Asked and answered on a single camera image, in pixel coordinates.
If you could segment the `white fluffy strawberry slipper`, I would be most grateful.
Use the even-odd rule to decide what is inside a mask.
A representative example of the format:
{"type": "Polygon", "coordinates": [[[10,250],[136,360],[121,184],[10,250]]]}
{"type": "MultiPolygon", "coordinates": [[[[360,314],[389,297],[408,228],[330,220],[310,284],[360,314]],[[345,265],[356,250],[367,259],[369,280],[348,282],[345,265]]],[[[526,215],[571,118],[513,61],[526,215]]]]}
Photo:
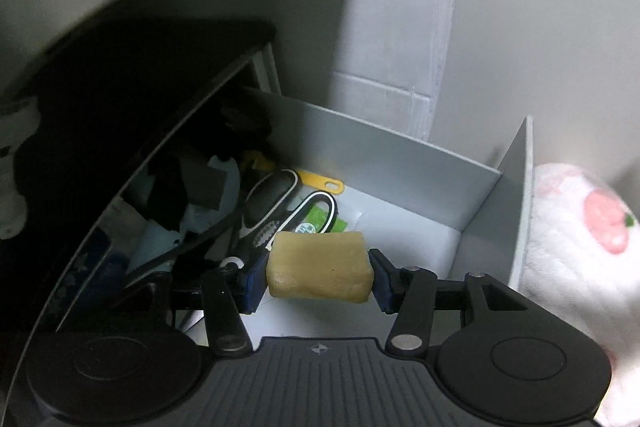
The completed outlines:
{"type": "Polygon", "coordinates": [[[638,425],[639,219],[612,187],[577,166],[536,168],[521,291],[608,356],[597,421],[638,425]]]}

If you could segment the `yellow plastic tool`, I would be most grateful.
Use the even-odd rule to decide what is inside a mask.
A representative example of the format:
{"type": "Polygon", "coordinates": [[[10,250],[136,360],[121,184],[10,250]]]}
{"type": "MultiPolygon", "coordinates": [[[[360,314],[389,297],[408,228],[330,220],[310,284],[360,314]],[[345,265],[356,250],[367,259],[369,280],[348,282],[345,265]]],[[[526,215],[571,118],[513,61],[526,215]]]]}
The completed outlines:
{"type": "MultiPolygon", "coordinates": [[[[255,153],[252,155],[253,168],[261,172],[273,172],[278,169],[275,162],[268,160],[261,153],[255,153]]],[[[299,176],[300,182],[304,185],[315,188],[316,190],[323,190],[333,195],[343,194],[345,191],[345,184],[343,181],[329,178],[328,176],[321,176],[321,174],[314,173],[308,170],[294,168],[294,171],[299,176]]]]}

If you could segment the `grey metal drawer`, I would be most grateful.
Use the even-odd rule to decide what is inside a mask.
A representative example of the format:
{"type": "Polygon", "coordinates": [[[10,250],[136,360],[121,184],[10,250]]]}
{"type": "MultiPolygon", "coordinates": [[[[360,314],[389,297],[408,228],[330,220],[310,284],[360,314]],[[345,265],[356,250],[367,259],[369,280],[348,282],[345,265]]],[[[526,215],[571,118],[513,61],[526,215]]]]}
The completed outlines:
{"type": "MultiPolygon", "coordinates": [[[[178,334],[176,315],[204,314],[205,260],[239,238],[250,190],[271,172],[252,155],[343,181],[337,210],[397,268],[519,288],[532,203],[532,125],[498,168],[477,164],[333,110],[226,84],[182,98],[100,96],[51,120],[61,135],[48,251],[60,271],[47,332],[104,321],[178,334]]],[[[380,335],[369,300],[323,337],[380,335]]]]}

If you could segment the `yellow sponge block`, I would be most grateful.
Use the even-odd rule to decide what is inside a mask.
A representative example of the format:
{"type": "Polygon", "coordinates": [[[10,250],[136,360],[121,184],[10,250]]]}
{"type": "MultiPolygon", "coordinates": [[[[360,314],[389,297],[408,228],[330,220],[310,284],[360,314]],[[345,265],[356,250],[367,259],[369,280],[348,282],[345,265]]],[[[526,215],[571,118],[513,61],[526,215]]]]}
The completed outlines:
{"type": "Polygon", "coordinates": [[[284,299],[331,299],[365,303],[374,271],[360,232],[279,232],[268,257],[270,295],[284,299]]]}

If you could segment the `green sachet packet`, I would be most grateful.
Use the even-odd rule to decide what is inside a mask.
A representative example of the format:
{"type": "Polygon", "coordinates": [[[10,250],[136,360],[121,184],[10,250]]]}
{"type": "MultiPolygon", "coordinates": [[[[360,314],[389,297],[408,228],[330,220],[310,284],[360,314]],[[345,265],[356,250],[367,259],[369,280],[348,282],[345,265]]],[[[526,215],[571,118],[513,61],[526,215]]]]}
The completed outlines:
{"type": "MultiPolygon", "coordinates": [[[[348,231],[354,231],[358,225],[362,213],[355,210],[349,205],[338,208],[331,233],[343,233],[348,231]]],[[[322,225],[329,220],[329,209],[326,205],[314,205],[309,210],[307,216],[303,219],[299,225],[296,225],[294,231],[296,233],[319,233],[322,225]]]]}

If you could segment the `black white scissors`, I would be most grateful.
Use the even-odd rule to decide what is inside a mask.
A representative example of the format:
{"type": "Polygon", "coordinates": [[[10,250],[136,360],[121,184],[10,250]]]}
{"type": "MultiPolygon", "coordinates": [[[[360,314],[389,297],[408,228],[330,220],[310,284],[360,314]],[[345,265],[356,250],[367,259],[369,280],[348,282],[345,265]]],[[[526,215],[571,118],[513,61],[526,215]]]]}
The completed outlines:
{"type": "Polygon", "coordinates": [[[284,168],[269,173],[250,190],[241,213],[238,241],[231,254],[220,262],[222,272],[233,273],[251,265],[264,251],[270,251],[277,233],[295,232],[314,206],[325,205],[328,210],[314,231],[326,233],[332,229],[337,218],[337,202],[327,191],[312,191],[290,209],[301,186],[299,173],[284,168]]]}

